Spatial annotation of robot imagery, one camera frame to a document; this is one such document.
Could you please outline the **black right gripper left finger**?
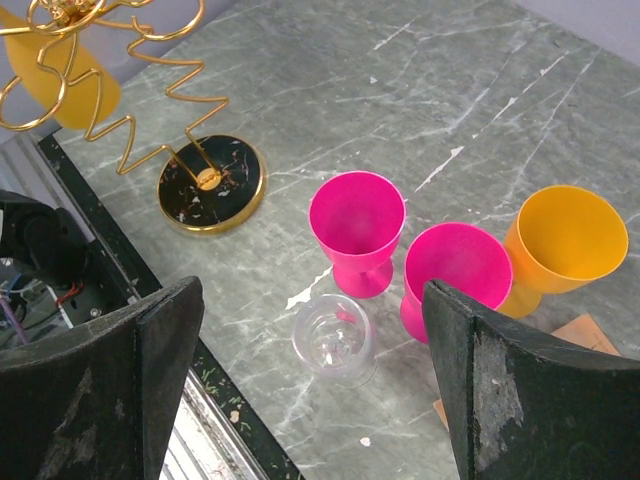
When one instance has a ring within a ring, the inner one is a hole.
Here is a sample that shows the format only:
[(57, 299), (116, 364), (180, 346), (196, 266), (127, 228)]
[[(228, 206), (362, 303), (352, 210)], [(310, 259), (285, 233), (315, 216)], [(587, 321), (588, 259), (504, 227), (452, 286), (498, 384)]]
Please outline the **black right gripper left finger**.
[(158, 478), (203, 315), (189, 276), (2, 351), (2, 478)]

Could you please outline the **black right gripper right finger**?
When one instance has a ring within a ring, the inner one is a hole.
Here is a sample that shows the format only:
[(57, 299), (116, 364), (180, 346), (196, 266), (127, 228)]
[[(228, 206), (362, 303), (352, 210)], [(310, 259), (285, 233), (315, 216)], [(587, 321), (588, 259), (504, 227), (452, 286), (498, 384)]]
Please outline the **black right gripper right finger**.
[(462, 479), (636, 479), (639, 363), (498, 313), (441, 280), (423, 290)]

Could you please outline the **pink wine glass front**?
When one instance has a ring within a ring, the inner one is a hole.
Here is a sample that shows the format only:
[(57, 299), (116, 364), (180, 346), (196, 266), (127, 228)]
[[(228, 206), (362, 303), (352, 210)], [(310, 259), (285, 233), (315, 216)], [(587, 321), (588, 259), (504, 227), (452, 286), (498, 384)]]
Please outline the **pink wine glass front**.
[(497, 309), (511, 291), (513, 268), (502, 244), (477, 226), (446, 222), (419, 234), (405, 259), (400, 317), (408, 334), (421, 343), (429, 342), (422, 319), (424, 286), (434, 279)]

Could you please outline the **pink wine glass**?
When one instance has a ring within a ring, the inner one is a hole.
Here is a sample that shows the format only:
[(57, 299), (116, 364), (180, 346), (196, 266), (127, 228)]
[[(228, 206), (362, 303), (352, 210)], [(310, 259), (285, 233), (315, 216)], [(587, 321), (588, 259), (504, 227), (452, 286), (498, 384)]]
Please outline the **pink wine glass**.
[(316, 191), (309, 224), (341, 291), (364, 299), (387, 289), (406, 216), (399, 189), (374, 172), (345, 172)]
[(513, 268), (502, 244), (477, 226), (446, 222), (419, 234), (405, 259), (400, 317), (408, 334), (421, 343), (429, 342), (422, 319), (424, 286), (434, 279), (497, 309), (511, 291)]

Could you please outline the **yellow wine glass front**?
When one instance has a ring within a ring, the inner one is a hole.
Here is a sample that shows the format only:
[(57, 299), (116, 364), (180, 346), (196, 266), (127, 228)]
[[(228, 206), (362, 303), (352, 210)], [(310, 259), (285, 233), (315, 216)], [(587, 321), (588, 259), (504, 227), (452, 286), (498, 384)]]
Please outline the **yellow wine glass front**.
[(499, 312), (519, 319), (533, 313), (544, 295), (567, 293), (614, 272), (627, 256), (629, 234), (601, 196), (553, 185), (522, 204), (504, 247), (514, 280)]

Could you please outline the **yellow wine glass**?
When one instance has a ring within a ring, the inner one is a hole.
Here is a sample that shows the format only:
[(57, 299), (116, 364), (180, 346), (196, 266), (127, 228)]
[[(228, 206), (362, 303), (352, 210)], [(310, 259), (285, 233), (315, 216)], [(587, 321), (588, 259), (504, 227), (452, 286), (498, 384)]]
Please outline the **yellow wine glass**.
[(23, 123), (2, 116), (2, 128), (23, 132), (55, 119), (95, 140), (121, 125), (96, 128), (117, 107), (120, 86), (79, 41), (79, 32), (107, 11), (104, 1), (34, 1), (24, 19), (1, 9), (1, 36), (14, 71), (1, 102), (21, 85), (44, 109)]
[(629, 234), (601, 196), (553, 185), (522, 204), (504, 247), (514, 280), (499, 312), (519, 319), (533, 313), (544, 295), (567, 293), (614, 272), (627, 256)]

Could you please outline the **clear wine glass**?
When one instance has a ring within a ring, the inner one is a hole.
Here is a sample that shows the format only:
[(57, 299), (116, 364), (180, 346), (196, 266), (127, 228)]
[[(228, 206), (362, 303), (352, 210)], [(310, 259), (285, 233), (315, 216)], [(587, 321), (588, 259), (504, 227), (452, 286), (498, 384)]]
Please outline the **clear wine glass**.
[(367, 383), (376, 371), (373, 324), (363, 308), (341, 294), (323, 294), (298, 310), (292, 344), (315, 376), (346, 387)]

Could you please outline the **pink wine glass back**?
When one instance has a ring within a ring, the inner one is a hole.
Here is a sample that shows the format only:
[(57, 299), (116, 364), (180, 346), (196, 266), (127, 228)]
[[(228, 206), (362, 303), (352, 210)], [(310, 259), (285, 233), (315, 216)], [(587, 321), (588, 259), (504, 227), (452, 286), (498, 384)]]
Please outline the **pink wine glass back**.
[(345, 172), (316, 191), (309, 224), (341, 291), (364, 299), (387, 289), (406, 216), (399, 189), (374, 172)]

